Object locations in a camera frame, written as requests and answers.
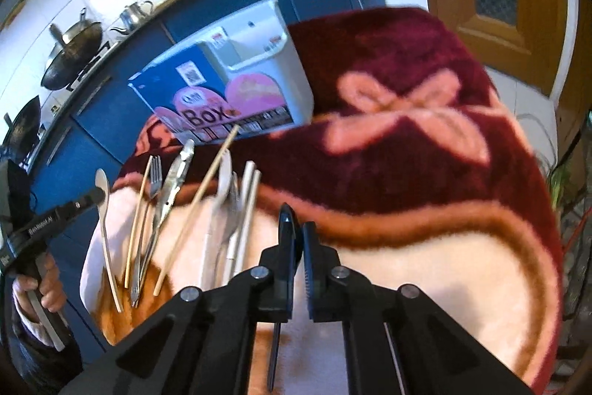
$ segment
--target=floor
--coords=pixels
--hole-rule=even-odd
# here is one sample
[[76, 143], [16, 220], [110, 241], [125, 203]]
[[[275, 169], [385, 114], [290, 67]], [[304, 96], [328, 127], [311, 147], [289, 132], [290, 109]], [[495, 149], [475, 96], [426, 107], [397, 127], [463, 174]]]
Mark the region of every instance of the floor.
[[486, 67], [502, 102], [516, 115], [545, 172], [557, 161], [557, 125], [551, 100], [536, 89]]

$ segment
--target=person's hand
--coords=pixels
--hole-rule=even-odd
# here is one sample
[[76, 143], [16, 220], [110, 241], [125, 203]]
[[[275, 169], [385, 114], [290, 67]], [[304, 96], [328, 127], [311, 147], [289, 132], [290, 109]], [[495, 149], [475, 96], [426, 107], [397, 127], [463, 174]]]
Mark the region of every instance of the person's hand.
[[[53, 256], [47, 253], [45, 258], [47, 273], [41, 281], [39, 291], [43, 295], [41, 305], [51, 312], [60, 311], [66, 304], [66, 294], [60, 281], [60, 270]], [[35, 313], [27, 296], [27, 291], [37, 288], [37, 280], [19, 275], [13, 283], [13, 292], [21, 306], [22, 311], [33, 323], [39, 323], [39, 317]]]

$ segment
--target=sleeve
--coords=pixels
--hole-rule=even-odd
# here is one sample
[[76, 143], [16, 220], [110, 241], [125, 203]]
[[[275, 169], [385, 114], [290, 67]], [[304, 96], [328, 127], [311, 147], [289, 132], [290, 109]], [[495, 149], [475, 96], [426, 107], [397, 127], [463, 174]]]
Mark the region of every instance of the sleeve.
[[57, 394], [82, 372], [78, 344], [72, 338], [72, 342], [61, 352], [53, 345], [47, 346], [29, 331], [16, 305], [13, 300], [12, 321], [16, 342], [11, 351], [14, 365], [35, 394]]
[[[45, 327], [41, 323], [35, 323], [34, 321], [31, 321], [29, 319], [27, 314], [19, 305], [19, 302], [17, 301], [17, 296], [15, 295], [14, 291], [13, 302], [15, 308], [17, 309], [17, 314], [21, 320], [21, 324], [23, 325], [23, 327], [26, 328], [29, 333], [31, 333], [37, 340], [43, 343], [46, 347], [54, 347], [54, 344], [51, 341], [51, 337], [49, 336], [49, 333], [47, 333]], [[63, 320], [64, 324], [68, 326], [66, 319], [63, 317], [63, 315], [61, 315], [61, 313], [60, 318]]]

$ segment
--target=red cable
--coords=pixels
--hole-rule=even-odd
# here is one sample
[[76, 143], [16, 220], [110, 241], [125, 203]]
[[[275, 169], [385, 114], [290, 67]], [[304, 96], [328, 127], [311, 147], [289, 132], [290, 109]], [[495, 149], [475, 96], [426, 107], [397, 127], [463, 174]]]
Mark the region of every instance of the red cable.
[[586, 220], [588, 219], [588, 216], [590, 216], [591, 213], [592, 213], [592, 206], [586, 210], [586, 212], [584, 213], [584, 216], [582, 216], [582, 219], [579, 221], [578, 226], [575, 228], [575, 230], [573, 231], [573, 233], [569, 237], [569, 240], [567, 240], [567, 243], [565, 244], [565, 246], [563, 248], [564, 255], [565, 255], [565, 253], [567, 253], [569, 251], [569, 249], [572, 247], [572, 245], [578, 239], [578, 236], [584, 230], [584, 226], [586, 225]]

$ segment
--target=pot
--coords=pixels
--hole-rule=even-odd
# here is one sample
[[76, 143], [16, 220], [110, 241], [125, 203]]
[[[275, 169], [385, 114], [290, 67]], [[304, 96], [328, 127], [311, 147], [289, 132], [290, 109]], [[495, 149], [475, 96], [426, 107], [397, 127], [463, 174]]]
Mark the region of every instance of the pot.
[[[143, 6], [144, 4], [150, 4], [150, 10], [148, 11], [148, 14], [145, 13], [141, 8], [141, 5]], [[121, 29], [120, 27], [112, 27], [110, 30], [114, 30], [115, 32], [123, 34], [124, 36], [134, 32], [140, 26], [140, 24], [142, 24], [144, 19], [148, 18], [154, 10], [154, 4], [151, 1], [145, 1], [141, 5], [139, 5], [137, 2], [134, 2], [133, 4], [126, 6], [121, 12], [119, 18], [123, 21], [125, 29]]]
[[101, 23], [87, 19], [86, 7], [80, 11], [80, 20], [62, 33], [55, 24], [49, 32], [57, 41], [49, 59], [41, 85], [50, 91], [57, 91], [76, 80], [85, 65], [101, 47], [103, 30]]
[[19, 111], [14, 121], [4, 115], [8, 132], [2, 143], [2, 159], [8, 158], [16, 164], [22, 164], [27, 155], [39, 142], [37, 133], [41, 124], [41, 103], [39, 96], [34, 97]]

